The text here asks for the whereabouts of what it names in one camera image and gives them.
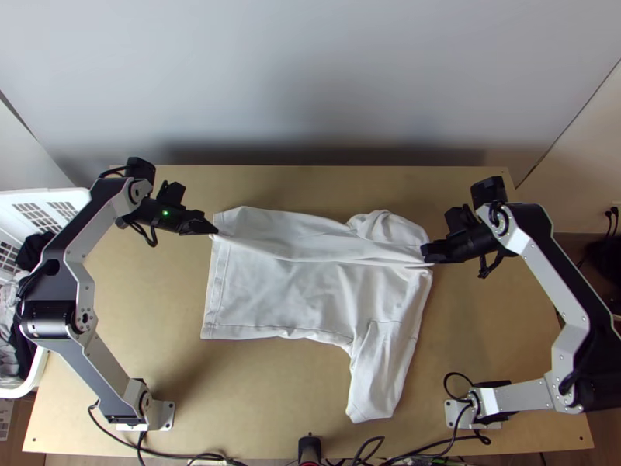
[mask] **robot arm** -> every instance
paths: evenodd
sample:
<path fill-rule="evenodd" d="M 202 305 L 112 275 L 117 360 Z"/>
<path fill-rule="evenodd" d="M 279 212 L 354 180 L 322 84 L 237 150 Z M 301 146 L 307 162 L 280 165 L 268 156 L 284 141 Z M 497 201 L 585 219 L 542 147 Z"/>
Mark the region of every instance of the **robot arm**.
<path fill-rule="evenodd" d="M 119 430 L 168 430 L 175 404 L 154 400 L 141 379 L 130 378 L 97 334 L 95 282 L 84 261 L 113 225 L 145 224 L 180 235 L 217 233 L 203 212 L 181 205 L 185 188 L 166 182 L 151 199 L 155 167 L 130 158 L 125 176 L 99 178 L 90 202 L 41 254 L 37 268 L 21 284 L 21 331 L 37 345 L 60 354 L 99 396 L 99 408 Z"/>
<path fill-rule="evenodd" d="M 495 428 L 519 411 L 555 409 L 577 414 L 621 406 L 621 338 L 612 314 L 556 243 L 552 223 L 537 204 L 507 203 L 499 176 L 472 186 L 474 208 L 454 207 L 446 213 L 446 239 L 422 246 L 430 263 L 480 258 L 485 278 L 503 258 L 521 256 L 564 321 L 552 346 L 552 368 L 540 379 L 474 384 L 467 395 L 473 409 L 460 418 L 462 429 Z M 487 266 L 485 254 L 496 252 Z M 447 425 L 452 426 L 465 402 L 447 400 Z"/>

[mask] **white wall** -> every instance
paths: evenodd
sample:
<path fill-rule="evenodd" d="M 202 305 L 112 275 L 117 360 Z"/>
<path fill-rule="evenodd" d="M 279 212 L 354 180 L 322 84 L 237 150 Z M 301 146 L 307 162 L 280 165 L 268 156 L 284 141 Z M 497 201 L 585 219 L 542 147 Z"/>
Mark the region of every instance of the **white wall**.
<path fill-rule="evenodd" d="M 621 65 L 518 188 L 542 204 L 555 231 L 605 233 L 604 212 L 621 208 Z"/>
<path fill-rule="evenodd" d="M 0 100 L 0 191 L 71 186 L 41 144 Z"/>
<path fill-rule="evenodd" d="M 323 142 L 468 149 L 457 162 L 520 179 L 619 57 L 619 17 L 618 0 L 5 0 L 0 89 L 87 178 L 178 144 Z"/>

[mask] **laundry basket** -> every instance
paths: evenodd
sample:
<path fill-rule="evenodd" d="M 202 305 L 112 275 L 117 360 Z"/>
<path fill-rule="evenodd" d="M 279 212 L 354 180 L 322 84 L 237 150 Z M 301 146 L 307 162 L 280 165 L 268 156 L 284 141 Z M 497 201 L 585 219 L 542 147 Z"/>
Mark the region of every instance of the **laundry basket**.
<path fill-rule="evenodd" d="M 90 201 L 88 190 L 16 190 L 0 192 L 0 286 L 20 271 L 15 261 L 26 237 L 58 233 Z M 38 384 L 47 362 L 47 350 L 36 348 L 26 380 L 0 375 L 0 398 L 20 398 Z"/>

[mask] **tabletop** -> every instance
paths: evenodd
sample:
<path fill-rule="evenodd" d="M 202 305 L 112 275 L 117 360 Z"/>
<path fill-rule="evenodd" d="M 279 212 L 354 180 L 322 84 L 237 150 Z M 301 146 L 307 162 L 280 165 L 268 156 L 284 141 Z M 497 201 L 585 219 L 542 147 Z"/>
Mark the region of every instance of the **tabletop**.
<path fill-rule="evenodd" d="M 183 203 L 207 218 L 241 205 L 343 222 L 388 209 L 437 239 L 447 233 L 444 212 L 468 203 L 470 186 L 492 175 L 505 178 L 515 200 L 507 170 L 494 167 L 160 166 L 154 190 L 164 179 L 180 182 L 187 187 Z M 110 228 L 86 262 L 103 341 L 130 377 L 145 379 L 156 398 L 176 402 L 173 429 L 148 434 L 145 445 L 154 450 L 292 458 L 298 439 L 312 432 L 321 437 L 326 457 L 351 457 L 376 435 L 386 436 L 378 455 L 396 456 L 450 436 L 442 388 L 447 372 L 463 372 L 475 382 L 517 382 L 550 369 L 559 324 L 519 258 L 506 259 L 486 280 L 477 279 L 477 260 L 436 265 L 393 417 L 353 424 L 345 414 L 350 377 L 342 349 L 280 338 L 201 340 L 211 240 L 166 232 L 158 237 L 153 249 L 130 230 Z M 87 407 L 94 401 L 86 384 L 51 355 L 24 450 L 133 456 L 92 424 Z M 116 434 L 137 439 L 136 433 Z M 486 435 L 491 445 L 462 441 L 451 454 L 593 447 L 584 414 L 519 413 Z"/>

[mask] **white t-shirt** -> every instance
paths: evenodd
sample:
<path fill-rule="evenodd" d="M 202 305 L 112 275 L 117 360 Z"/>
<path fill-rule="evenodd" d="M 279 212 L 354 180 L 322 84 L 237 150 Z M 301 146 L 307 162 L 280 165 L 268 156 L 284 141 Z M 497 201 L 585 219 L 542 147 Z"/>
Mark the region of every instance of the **white t-shirt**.
<path fill-rule="evenodd" d="M 346 224 L 252 207 L 213 220 L 201 338 L 340 346 L 351 357 L 348 416 L 391 417 L 432 284 L 425 230 L 387 210 Z"/>

